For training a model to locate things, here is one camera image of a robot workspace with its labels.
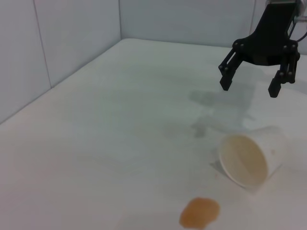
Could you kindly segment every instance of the cup rim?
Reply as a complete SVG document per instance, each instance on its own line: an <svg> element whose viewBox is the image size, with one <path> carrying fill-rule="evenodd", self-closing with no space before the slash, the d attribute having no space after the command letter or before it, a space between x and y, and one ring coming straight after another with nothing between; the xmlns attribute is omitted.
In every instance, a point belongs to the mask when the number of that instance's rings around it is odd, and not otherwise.
<svg viewBox="0 0 307 230"><path fill-rule="evenodd" d="M226 166L225 166L225 164L224 164L223 161L222 161L222 150L221 150L221 148L222 148L223 144L227 141L227 139L233 138L233 137L247 138L247 139L249 139L250 141L252 141L252 142L258 147L258 149L260 150L260 153L261 153L261 154L263 155L263 157L264 157L264 160L265 160L265 167L266 167L266 171L267 171L266 177L265 177L265 179L264 179L261 183L256 184L256 185L246 185L246 184L244 184L244 183L239 182L237 179L235 179L235 178L228 172L228 170L226 169ZM244 187L244 188L255 188L255 187L259 187L259 186L261 186L262 184L264 184L264 182L265 182L265 181L267 180L267 178L269 177L269 167L268 167L268 163L267 163L267 158L265 157L265 154L263 153L263 151L262 151L262 149L260 148L260 146L258 145L258 143L255 142L255 141L254 141L251 137L249 137L248 135L244 135L244 134L232 134L232 135L229 135L229 136L223 138L223 140L221 141L221 143L220 143L220 145L219 145L219 147L218 147L218 154L219 154L219 160L220 160L220 163L221 163L221 165L222 165L222 168L223 168L224 172L227 174L227 176L228 176L231 180L233 180L235 183L237 183L237 184L238 184L239 186L241 186L241 187Z"/></svg>

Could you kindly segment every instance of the white tabletop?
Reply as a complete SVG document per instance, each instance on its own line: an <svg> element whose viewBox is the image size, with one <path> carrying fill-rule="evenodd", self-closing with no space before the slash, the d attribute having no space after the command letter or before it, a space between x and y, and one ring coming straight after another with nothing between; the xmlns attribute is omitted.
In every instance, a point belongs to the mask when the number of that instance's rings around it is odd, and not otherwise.
<svg viewBox="0 0 307 230"><path fill-rule="evenodd" d="M229 92L229 48L123 40L0 126L1 230L180 230L197 196L221 215L209 230L307 226L307 57L278 98L277 67L242 64ZM282 127L296 148L256 193L214 163L225 134Z"/></svg>

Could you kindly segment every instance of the paper cup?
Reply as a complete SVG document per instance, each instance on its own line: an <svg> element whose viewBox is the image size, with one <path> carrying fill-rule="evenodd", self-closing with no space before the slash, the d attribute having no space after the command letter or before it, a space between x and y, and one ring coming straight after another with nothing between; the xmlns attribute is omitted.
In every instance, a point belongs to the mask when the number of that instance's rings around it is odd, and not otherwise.
<svg viewBox="0 0 307 230"><path fill-rule="evenodd" d="M227 175L240 186L253 188L281 166L289 141L280 128L269 126L227 136L218 151Z"/></svg>

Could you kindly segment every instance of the white wall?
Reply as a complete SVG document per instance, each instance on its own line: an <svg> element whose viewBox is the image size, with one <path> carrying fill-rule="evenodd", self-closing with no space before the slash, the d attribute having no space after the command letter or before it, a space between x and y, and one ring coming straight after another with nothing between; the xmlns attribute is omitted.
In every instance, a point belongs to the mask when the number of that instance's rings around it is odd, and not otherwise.
<svg viewBox="0 0 307 230"><path fill-rule="evenodd" d="M254 0L120 0L123 38L231 46L250 31Z"/></svg>
<svg viewBox="0 0 307 230"><path fill-rule="evenodd" d="M0 122L48 89L32 0L1 0Z"/></svg>
<svg viewBox="0 0 307 230"><path fill-rule="evenodd" d="M120 41L118 0L35 0L52 86Z"/></svg>

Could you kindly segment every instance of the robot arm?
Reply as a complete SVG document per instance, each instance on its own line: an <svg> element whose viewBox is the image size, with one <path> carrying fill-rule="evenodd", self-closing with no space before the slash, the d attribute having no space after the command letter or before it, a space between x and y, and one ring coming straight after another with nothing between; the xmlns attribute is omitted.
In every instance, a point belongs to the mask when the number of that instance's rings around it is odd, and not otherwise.
<svg viewBox="0 0 307 230"><path fill-rule="evenodd" d="M233 43L232 50L219 66L220 84L227 91L237 68L243 61L260 66L280 65L270 86L271 97L277 97L281 84L295 82L296 64L300 59L298 42L291 40L307 0L269 0L254 33Z"/></svg>

